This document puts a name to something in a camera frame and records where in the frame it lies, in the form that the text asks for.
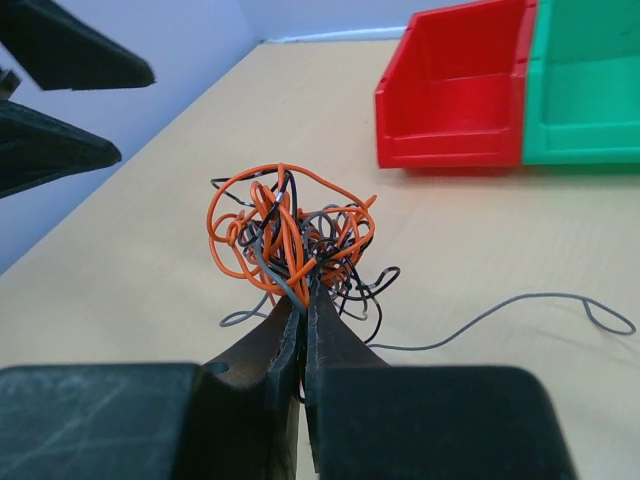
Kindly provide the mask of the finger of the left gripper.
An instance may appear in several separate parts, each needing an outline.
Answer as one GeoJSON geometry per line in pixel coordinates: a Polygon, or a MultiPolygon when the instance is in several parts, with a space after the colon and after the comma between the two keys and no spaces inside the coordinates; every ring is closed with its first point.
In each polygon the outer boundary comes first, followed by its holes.
{"type": "Polygon", "coordinates": [[[23,105],[1,102],[1,196],[121,160],[110,141],[23,105]]]}
{"type": "Polygon", "coordinates": [[[155,82],[148,62],[54,1],[3,1],[1,44],[43,90],[142,88],[155,82]]]}

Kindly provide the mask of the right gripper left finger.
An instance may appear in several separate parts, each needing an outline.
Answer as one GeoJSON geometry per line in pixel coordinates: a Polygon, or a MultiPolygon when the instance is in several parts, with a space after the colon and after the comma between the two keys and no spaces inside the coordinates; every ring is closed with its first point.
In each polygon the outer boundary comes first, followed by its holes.
{"type": "Polygon", "coordinates": [[[292,479],[297,342],[288,299],[205,364],[1,372],[5,479],[292,479]]]}

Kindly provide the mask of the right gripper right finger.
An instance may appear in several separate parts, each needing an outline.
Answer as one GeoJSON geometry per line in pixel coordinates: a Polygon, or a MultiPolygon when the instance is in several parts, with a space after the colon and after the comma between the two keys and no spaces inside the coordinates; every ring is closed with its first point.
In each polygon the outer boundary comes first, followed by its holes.
{"type": "Polygon", "coordinates": [[[305,409],[323,479],[573,479],[551,399],[512,366],[392,366],[314,282],[305,409]]]}

